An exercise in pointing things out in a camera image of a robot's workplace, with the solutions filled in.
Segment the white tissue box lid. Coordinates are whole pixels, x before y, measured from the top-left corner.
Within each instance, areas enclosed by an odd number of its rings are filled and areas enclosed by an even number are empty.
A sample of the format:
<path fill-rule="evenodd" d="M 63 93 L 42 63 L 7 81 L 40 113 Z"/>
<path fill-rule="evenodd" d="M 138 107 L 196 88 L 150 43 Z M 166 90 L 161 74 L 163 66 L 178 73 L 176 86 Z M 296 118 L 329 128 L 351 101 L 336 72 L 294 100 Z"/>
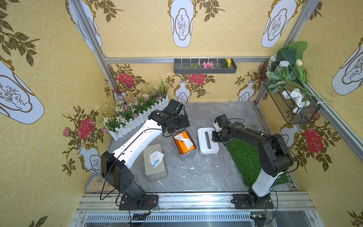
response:
<path fill-rule="evenodd" d="M 197 130 L 199 151 L 202 155 L 216 155 L 219 153 L 219 144 L 213 142 L 212 132 L 215 129 L 212 127 L 199 128 Z"/>

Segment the orange tissue box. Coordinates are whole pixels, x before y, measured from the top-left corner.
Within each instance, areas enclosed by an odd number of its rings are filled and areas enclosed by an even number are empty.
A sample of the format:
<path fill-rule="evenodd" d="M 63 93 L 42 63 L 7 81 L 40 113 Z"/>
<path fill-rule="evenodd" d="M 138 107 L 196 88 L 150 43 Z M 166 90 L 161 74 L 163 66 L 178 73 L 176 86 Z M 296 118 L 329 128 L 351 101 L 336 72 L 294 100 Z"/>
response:
<path fill-rule="evenodd" d="M 181 155 L 186 155 L 197 148 L 187 131 L 176 134 L 173 139 Z"/>

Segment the grey plastic bin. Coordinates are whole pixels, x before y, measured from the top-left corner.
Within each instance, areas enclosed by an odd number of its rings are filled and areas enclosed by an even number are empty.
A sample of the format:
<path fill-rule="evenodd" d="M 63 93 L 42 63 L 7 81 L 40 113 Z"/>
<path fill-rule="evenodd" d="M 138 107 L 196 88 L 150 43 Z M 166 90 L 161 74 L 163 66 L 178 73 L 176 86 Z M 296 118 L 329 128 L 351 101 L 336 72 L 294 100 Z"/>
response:
<path fill-rule="evenodd" d="M 179 159 L 186 160 L 195 156 L 197 145 L 188 130 L 178 132 L 172 136 Z"/>

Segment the beige tissue box lid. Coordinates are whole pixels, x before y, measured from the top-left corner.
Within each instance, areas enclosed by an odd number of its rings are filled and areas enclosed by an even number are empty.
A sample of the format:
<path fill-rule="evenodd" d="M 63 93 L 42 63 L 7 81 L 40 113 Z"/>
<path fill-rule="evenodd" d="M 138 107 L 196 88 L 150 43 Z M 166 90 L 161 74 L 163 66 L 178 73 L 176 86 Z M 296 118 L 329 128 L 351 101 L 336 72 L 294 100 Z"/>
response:
<path fill-rule="evenodd" d="M 168 177 L 165 154 L 160 144 L 147 146 L 143 150 L 145 174 L 149 182 Z"/>

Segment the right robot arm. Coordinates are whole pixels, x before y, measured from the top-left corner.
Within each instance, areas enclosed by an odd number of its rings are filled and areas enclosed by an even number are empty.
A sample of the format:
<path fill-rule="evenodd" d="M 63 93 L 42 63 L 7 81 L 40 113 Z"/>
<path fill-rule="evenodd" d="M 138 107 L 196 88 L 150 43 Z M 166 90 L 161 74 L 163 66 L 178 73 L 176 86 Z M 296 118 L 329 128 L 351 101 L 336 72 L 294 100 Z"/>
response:
<path fill-rule="evenodd" d="M 226 143 L 231 139 L 239 139 L 257 149 L 261 171 L 249 190 L 247 202 L 252 207 L 267 205 L 274 184 L 294 164 L 283 137 L 280 134 L 257 132 L 239 122 L 232 123 L 224 114 L 214 120 L 214 127 L 213 142 Z"/>

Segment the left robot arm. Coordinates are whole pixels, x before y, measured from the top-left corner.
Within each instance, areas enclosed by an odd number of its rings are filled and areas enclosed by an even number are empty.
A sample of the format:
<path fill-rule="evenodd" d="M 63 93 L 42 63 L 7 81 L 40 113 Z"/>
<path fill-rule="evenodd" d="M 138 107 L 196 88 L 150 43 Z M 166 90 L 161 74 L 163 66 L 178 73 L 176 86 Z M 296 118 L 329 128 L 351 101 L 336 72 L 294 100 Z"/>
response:
<path fill-rule="evenodd" d="M 184 105 L 172 99 L 164 110 L 151 112 L 143 126 L 124 145 L 101 156 L 101 176 L 133 205 L 142 207 L 147 195 L 130 171 L 134 161 L 160 134 L 167 132 L 170 137 L 189 126 Z"/>

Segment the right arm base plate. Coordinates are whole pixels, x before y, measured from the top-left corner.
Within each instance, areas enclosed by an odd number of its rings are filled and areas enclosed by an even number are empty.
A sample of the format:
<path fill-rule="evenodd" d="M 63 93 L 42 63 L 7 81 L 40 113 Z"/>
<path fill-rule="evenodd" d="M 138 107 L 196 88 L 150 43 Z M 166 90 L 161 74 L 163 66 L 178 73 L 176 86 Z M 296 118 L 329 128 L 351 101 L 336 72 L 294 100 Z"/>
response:
<path fill-rule="evenodd" d="M 237 210 L 274 208 L 270 194 L 264 197 L 258 197 L 255 194 L 233 194 L 231 203 Z"/>

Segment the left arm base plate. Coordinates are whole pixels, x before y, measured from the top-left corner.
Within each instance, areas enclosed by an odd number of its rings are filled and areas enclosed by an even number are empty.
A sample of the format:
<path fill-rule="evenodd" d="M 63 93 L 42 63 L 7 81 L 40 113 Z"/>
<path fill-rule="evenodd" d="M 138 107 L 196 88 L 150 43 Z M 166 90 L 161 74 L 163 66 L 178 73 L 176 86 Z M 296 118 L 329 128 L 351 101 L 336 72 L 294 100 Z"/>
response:
<path fill-rule="evenodd" d="M 128 196 L 123 195 L 121 198 L 121 204 L 119 206 L 120 211 L 149 211 L 158 205 L 159 196 L 157 194 L 146 194 L 138 201 L 133 201 Z"/>

